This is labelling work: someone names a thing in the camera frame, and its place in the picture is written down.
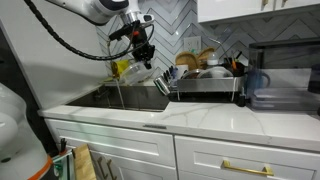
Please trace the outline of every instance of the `herringbone tile backsplash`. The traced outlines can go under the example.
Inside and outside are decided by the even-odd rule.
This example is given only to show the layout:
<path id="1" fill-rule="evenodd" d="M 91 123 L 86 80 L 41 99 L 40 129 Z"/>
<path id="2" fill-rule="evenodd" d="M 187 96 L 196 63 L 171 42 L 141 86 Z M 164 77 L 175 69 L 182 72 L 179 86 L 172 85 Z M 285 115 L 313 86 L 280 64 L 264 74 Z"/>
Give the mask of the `herringbone tile backsplash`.
<path id="1" fill-rule="evenodd" d="M 208 38 L 212 37 L 222 42 L 228 52 L 243 51 L 240 59 L 246 60 L 251 43 L 320 36 L 320 10 L 235 23 L 200 25 L 197 23 L 196 0 L 140 0 L 139 5 L 142 13 L 155 16 L 155 32 L 150 42 L 156 46 L 152 64 L 163 70 L 174 64 L 175 56 L 183 51 L 185 37 L 201 36 L 202 48 L 212 46 L 222 54 L 222 48 Z M 114 17 L 107 25 L 97 27 L 101 49 L 105 55 L 108 54 L 107 35 L 122 25 L 119 17 Z M 126 38 L 112 42 L 111 53 L 123 51 L 128 43 Z M 131 55 L 128 55 L 122 59 L 130 58 Z"/>

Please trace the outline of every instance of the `upper cabinet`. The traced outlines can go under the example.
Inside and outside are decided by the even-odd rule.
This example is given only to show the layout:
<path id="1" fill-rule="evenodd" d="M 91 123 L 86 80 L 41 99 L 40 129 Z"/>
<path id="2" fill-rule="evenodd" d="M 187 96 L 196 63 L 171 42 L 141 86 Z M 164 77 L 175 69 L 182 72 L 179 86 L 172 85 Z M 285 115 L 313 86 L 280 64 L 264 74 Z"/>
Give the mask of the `upper cabinet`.
<path id="1" fill-rule="evenodd" d="M 273 0 L 198 0 L 198 22 L 273 11 Z"/>
<path id="2" fill-rule="evenodd" d="M 277 0 L 276 10 L 320 4 L 320 0 Z"/>
<path id="3" fill-rule="evenodd" d="M 320 5 L 320 0 L 198 0 L 198 22 L 255 17 L 262 13 Z"/>

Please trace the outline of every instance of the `white countertop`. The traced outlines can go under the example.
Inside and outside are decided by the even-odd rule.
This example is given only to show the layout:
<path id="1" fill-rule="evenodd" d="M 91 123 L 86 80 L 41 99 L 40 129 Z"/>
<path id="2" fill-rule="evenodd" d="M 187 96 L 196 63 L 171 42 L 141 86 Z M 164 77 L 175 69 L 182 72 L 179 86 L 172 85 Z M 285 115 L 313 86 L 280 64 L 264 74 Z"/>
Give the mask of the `white countertop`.
<path id="1" fill-rule="evenodd" d="M 260 113 L 234 104 L 173 103 L 163 112 L 58 106 L 40 115 L 171 134 L 240 141 L 320 152 L 320 118 L 306 114 Z M 166 129 L 144 125 L 165 126 Z"/>

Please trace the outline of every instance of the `stainless steel sink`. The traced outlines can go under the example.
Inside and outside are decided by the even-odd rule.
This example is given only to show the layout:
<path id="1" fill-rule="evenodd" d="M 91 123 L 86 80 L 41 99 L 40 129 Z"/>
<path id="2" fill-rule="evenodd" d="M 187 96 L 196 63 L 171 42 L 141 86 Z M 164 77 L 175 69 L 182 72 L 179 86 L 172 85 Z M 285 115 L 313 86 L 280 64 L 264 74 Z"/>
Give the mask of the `stainless steel sink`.
<path id="1" fill-rule="evenodd" d="M 168 103 L 155 86 L 101 86 L 67 105 L 162 112 Z"/>

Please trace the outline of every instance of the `utensil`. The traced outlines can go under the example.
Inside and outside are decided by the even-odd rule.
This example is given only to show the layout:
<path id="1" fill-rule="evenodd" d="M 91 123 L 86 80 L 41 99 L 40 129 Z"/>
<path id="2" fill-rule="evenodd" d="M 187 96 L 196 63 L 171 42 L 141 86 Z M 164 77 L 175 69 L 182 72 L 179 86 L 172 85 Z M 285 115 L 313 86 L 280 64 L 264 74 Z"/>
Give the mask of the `utensil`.
<path id="1" fill-rule="evenodd" d="M 239 54 L 236 56 L 236 59 L 239 59 L 239 57 L 241 56 L 242 51 L 239 51 Z"/>
<path id="2" fill-rule="evenodd" d="M 182 75 L 184 74 L 184 72 L 188 71 L 188 69 L 189 69 L 189 66 L 186 64 L 177 65 L 176 67 L 178 68 L 176 79 L 180 79 L 182 77 Z"/>
<path id="3" fill-rule="evenodd" d="M 171 74 L 170 74 L 170 72 L 168 70 L 166 70 L 166 75 L 167 75 L 168 80 L 172 79 L 171 78 Z"/>
<path id="4" fill-rule="evenodd" d="M 173 76 L 173 66 L 169 67 L 170 75 Z"/>
<path id="5" fill-rule="evenodd" d="M 232 58 L 231 57 L 224 58 L 223 60 L 224 60 L 225 63 L 232 64 Z"/>
<path id="6" fill-rule="evenodd" d="M 236 65 L 236 62 L 235 62 L 236 59 L 234 58 L 234 52 L 233 51 L 231 51 L 231 55 L 232 55 L 232 61 L 231 61 L 232 69 L 236 70 L 237 69 L 237 65 Z"/>
<path id="7" fill-rule="evenodd" d="M 167 81 L 167 82 L 169 82 L 169 78 L 168 78 L 168 76 L 167 76 L 167 74 L 164 72 L 163 73 L 163 79 L 165 80 L 165 81 Z"/>

